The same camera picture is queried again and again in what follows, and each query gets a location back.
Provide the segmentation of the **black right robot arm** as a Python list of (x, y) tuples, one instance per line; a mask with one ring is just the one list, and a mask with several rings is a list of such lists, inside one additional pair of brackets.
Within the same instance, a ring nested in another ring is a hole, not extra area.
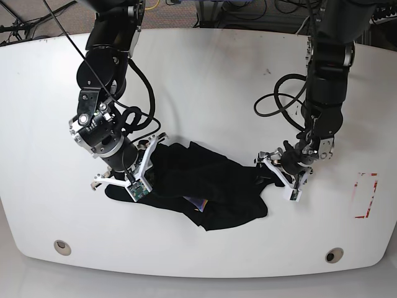
[[(143, 130), (155, 120), (153, 88), (132, 61), (145, 14), (144, 1), (88, 1), (96, 12), (94, 28), (86, 44), (86, 54), (78, 68), (80, 88), (77, 114), (69, 122), (74, 141), (94, 158), (104, 161), (108, 170), (91, 184), (124, 188), (133, 202), (153, 190), (151, 155), (165, 133), (147, 133), (136, 140), (129, 135)], [(127, 69), (131, 68), (144, 83), (149, 111), (128, 107), (119, 100), (124, 94)]]

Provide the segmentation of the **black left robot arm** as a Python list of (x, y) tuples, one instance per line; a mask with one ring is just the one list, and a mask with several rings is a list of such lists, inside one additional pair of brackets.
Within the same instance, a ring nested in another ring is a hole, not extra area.
[(342, 104), (346, 99), (348, 75), (355, 58), (355, 40), (369, 25), (379, 1), (327, 1), (320, 22), (307, 5), (312, 33), (308, 39), (306, 75), (287, 74), (274, 86), (271, 96), (278, 109), (266, 116), (282, 114), (292, 123), (287, 109), (301, 96), (304, 126), (298, 143), (284, 141), (273, 152), (260, 152), (256, 162), (273, 172), (284, 185), (283, 196), (298, 202), (302, 187), (313, 172), (315, 161), (332, 158), (334, 137), (342, 127)]

